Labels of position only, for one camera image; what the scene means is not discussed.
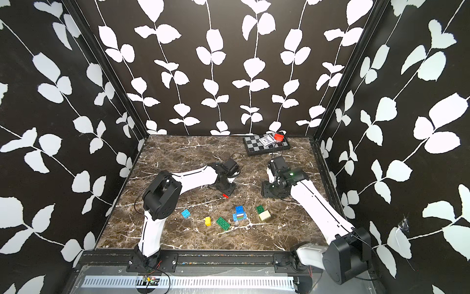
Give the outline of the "dark blue lego brick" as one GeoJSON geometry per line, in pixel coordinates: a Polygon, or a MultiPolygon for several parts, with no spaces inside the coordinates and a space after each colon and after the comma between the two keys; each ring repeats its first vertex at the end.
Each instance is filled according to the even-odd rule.
{"type": "Polygon", "coordinates": [[[236,207],[236,214],[244,214],[244,213],[245,211],[244,211],[243,206],[236,207]]]}

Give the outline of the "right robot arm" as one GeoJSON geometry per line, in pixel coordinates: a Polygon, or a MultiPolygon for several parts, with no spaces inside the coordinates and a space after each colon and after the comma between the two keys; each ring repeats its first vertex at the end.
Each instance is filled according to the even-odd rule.
{"type": "Polygon", "coordinates": [[[261,189],[265,198],[291,196],[313,219],[327,246],[303,242],[291,249],[290,265],[297,272],[313,267],[325,271],[337,284],[344,284],[368,271],[372,261],[371,236],[355,228],[319,193],[300,168],[291,169],[278,156],[268,162],[269,179],[261,189]]]}

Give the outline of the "long green lego brick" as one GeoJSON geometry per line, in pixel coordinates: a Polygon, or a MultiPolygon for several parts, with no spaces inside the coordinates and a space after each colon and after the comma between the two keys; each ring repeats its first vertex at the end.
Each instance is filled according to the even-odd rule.
{"type": "Polygon", "coordinates": [[[231,225],[222,217],[219,217],[217,220],[216,220],[216,224],[222,229],[224,230],[225,232],[228,231],[231,227],[231,225]]]}

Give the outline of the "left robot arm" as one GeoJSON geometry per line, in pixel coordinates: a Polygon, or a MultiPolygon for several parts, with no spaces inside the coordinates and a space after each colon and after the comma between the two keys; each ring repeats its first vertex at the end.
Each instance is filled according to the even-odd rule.
{"type": "Polygon", "coordinates": [[[182,173],[161,171],[142,194],[144,224],[137,252],[144,261],[158,258],[160,239],[166,219],[176,209],[179,197],[193,189],[212,186],[230,196],[235,190],[235,178],[241,168],[233,159],[210,163],[199,169],[182,173]]]}

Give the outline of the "long blue lego brick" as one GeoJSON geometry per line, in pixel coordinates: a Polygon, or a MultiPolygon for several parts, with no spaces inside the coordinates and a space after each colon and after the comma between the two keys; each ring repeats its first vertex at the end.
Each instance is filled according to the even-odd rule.
{"type": "Polygon", "coordinates": [[[233,220],[235,222],[242,221],[244,219],[247,219],[246,213],[244,213],[244,214],[233,214],[233,220]]]}

